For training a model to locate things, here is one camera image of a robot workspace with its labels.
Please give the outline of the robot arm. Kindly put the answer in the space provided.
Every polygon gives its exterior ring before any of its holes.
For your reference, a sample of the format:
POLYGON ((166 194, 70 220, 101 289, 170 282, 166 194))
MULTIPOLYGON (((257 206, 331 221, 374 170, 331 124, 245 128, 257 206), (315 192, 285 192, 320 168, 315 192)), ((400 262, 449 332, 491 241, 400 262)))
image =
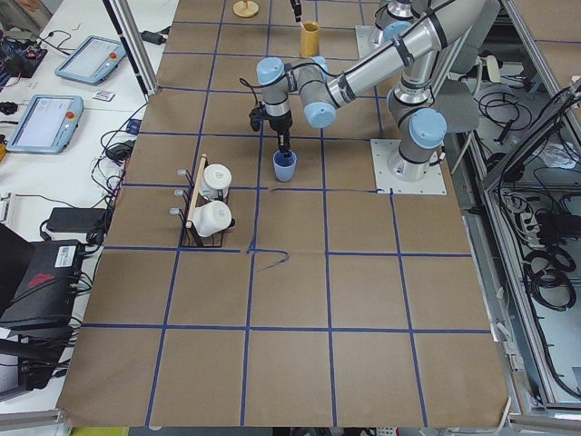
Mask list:
POLYGON ((340 74, 329 73, 320 56, 294 63, 278 57, 262 59, 256 66, 261 99, 249 114, 252 130, 259 131, 261 122, 268 122, 278 135, 280 151, 290 156, 290 93, 299 95, 310 126, 324 129, 334 123, 342 106, 399 74, 388 107, 401 140, 387 163, 400 180, 420 180, 448 129, 445 117, 428 103, 437 55, 467 33, 484 5, 482 1, 437 1, 422 9, 414 24, 340 74))
POLYGON ((384 31, 394 23, 410 24, 414 20, 412 2, 406 0, 380 1, 375 12, 375 27, 384 31))

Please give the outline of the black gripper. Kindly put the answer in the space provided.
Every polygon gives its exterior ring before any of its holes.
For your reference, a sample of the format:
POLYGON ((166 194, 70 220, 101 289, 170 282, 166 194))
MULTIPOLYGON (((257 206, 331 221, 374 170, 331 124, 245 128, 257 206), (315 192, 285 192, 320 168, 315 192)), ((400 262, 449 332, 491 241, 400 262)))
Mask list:
MULTIPOLYGON (((301 0, 290 0, 290 6, 294 14, 294 19, 296 23, 301 22, 302 18, 302 6, 301 0)), ((291 156, 291 143, 290 143, 290 128, 291 128, 291 116, 281 115, 281 116, 269 116, 269 124, 272 130, 274 130, 277 135, 277 145, 278 150, 284 157, 291 156)))

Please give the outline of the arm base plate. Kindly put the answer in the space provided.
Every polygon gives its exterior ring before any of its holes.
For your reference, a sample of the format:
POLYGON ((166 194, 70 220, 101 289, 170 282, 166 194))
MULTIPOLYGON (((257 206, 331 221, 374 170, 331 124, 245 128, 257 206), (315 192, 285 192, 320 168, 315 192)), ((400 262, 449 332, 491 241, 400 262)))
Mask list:
POLYGON ((399 153, 400 140, 372 139, 371 156, 376 190, 379 193, 446 195, 438 157, 433 153, 425 163, 410 163, 399 153))
POLYGON ((383 31, 375 25, 356 25, 355 35, 359 58, 365 57, 383 43, 383 31))

